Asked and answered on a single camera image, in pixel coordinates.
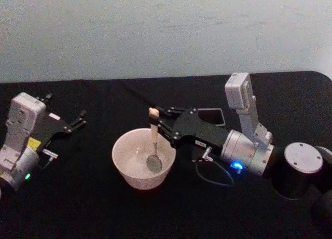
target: white wall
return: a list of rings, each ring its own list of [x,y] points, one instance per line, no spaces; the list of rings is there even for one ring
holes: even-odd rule
[[[314,70],[332,0],[0,0],[2,82]]]

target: circular cap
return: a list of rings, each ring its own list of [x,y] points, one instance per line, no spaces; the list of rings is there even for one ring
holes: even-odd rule
[[[292,143],[285,148],[285,159],[294,169],[302,173],[316,173],[323,166],[323,159],[313,146]]]

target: sticker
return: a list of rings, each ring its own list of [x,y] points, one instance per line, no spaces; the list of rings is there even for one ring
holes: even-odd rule
[[[50,113],[49,116],[52,117],[53,119],[56,119],[57,121],[60,120],[60,116],[57,116],[57,115],[55,115],[53,113]]]
[[[40,141],[38,141],[38,140],[36,140],[36,139],[34,139],[32,137],[30,137],[29,140],[28,140],[28,142],[27,142],[27,145],[29,147],[31,147],[33,150],[36,150],[37,147],[39,147],[40,144],[41,144]]]
[[[199,142],[198,140],[195,141],[195,144],[196,144],[196,145],[199,145],[199,146],[201,146],[201,147],[206,148],[206,144],[203,143],[203,142]]]

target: blue led light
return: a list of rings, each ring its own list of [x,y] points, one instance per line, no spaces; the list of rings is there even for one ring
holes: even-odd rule
[[[243,169],[243,165],[240,162],[238,162],[238,161],[233,162],[230,166],[233,167],[233,168],[235,168],[235,169],[238,169],[238,170],[242,170]]]

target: white label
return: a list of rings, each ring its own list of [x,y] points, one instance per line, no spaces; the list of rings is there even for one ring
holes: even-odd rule
[[[53,119],[56,119],[57,121],[60,120],[60,116],[57,116],[57,115],[55,115],[53,113],[50,113],[49,116],[52,117]]]
[[[206,148],[206,144],[203,143],[203,142],[199,142],[198,140],[195,141],[195,144],[196,144],[196,145],[199,145],[199,146],[201,146],[201,147]]]

